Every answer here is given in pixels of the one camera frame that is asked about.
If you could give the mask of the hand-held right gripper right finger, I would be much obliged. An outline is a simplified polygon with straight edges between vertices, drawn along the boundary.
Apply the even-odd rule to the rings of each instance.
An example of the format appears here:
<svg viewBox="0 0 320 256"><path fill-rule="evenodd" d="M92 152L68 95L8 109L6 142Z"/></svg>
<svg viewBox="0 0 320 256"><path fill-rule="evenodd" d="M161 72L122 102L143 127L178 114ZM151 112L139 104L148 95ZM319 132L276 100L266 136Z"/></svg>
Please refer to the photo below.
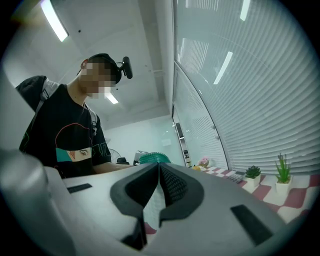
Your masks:
<svg viewBox="0 0 320 256"><path fill-rule="evenodd" d="M299 229L234 182L179 165L162 167L199 183L201 204L186 218L164 220L149 256L272 256Z"/></svg>

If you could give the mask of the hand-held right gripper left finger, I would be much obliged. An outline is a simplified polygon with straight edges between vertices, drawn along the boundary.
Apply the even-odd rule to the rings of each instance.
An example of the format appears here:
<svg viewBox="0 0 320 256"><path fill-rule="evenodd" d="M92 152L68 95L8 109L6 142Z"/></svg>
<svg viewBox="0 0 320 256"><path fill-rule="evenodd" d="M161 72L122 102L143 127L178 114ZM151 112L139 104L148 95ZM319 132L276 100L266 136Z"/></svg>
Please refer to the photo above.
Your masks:
<svg viewBox="0 0 320 256"><path fill-rule="evenodd" d="M143 218L158 184L158 165L61 179L46 168L53 202L72 239L68 256L155 256Z"/></svg>

